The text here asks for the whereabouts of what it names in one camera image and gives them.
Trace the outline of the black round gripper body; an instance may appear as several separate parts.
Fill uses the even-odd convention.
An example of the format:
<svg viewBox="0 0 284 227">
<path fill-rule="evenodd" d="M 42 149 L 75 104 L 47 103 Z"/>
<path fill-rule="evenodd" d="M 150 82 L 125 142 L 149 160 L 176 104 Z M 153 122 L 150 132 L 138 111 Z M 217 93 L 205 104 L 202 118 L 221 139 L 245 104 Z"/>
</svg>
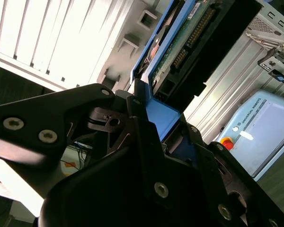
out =
<svg viewBox="0 0 284 227">
<path fill-rule="evenodd" d="M 41 227 L 217 227 L 197 170 L 166 157 L 169 195 L 145 196 L 135 152 L 124 148 L 60 181 L 48 193 Z"/>
</svg>

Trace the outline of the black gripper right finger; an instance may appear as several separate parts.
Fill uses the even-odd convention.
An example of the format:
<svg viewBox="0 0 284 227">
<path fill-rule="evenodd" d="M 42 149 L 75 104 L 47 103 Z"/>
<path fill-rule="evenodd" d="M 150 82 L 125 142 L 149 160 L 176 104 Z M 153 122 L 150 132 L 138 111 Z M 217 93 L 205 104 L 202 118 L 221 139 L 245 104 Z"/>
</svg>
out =
<svg viewBox="0 0 284 227">
<path fill-rule="evenodd" d="M 284 227 L 284 213 L 244 170 L 233 155 L 219 142 L 207 145 L 225 172 L 222 174 L 226 191 L 238 195 L 243 201 L 245 214 L 242 215 L 248 227 Z"/>
</svg>

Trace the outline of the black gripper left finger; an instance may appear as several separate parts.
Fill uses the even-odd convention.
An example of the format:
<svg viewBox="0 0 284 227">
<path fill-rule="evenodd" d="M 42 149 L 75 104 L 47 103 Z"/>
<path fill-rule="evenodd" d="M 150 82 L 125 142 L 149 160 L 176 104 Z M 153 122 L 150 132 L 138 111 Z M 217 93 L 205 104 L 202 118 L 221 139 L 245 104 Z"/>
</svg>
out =
<svg viewBox="0 0 284 227">
<path fill-rule="evenodd" d="M 101 84 L 0 105 L 0 181 L 27 209 L 39 210 L 44 197 L 29 175 L 40 179 L 54 170 L 74 141 L 101 138 L 102 157 L 90 166 L 127 148 L 138 156 L 146 198 L 168 197 L 165 157 L 144 103 Z"/>
</svg>

